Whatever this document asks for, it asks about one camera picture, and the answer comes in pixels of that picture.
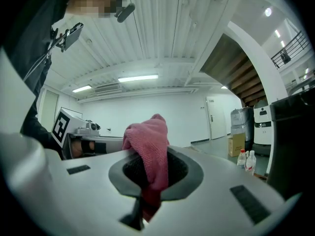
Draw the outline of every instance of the floor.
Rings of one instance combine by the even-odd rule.
[[[193,146],[196,149],[201,150],[202,152],[210,155],[215,155],[218,157],[222,157],[224,159],[227,159],[233,163],[237,163],[237,156],[231,157],[227,153],[227,136],[221,137],[218,139],[206,141],[206,142],[200,142],[193,144]],[[255,173],[259,175],[264,175],[267,171],[267,166],[268,166],[268,161],[269,157],[268,156],[260,156],[260,155],[255,155],[256,157],[256,167],[255,167]]]

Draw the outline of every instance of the black jacket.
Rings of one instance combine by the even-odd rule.
[[[23,79],[36,60],[47,52],[51,41],[51,25],[64,17],[69,0],[25,0],[22,9],[14,15],[14,23],[4,49],[12,65]],[[44,148],[61,153],[61,148],[36,117],[36,102],[44,85],[51,60],[43,61],[25,81],[35,94],[21,132],[37,139]]]

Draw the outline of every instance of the ceiling light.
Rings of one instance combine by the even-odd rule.
[[[278,30],[275,30],[275,33],[277,35],[277,37],[281,37],[280,33],[278,32]]]
[[[91,89],[91,88],[92,88],[91,86],[85,86],[85,87],[82,87],[82,88],[75,89],[72,92],[80,92],[80,91],[83,91],[83,90],[86,90],[86,89]]]
[[[267,8],[267,9],[265,10],[265,15],[266,15],[267,17],[269,17],[269,16],[271,15],[271,13],[272,13],[272,10],[271,10],[270,8]]]
[[[141,81],[141,80],[151,80],[157,79],[158,75],[145,75],[145,76],[136,76],[136,77],[127,77],[127,78],[119,78],[119,82],[127,82],[127,81]]]

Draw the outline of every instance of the brown box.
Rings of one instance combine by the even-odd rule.
[[[245,133],[228,137],[228,154],[230,156],[238,156],[242,148],[245,148]]]

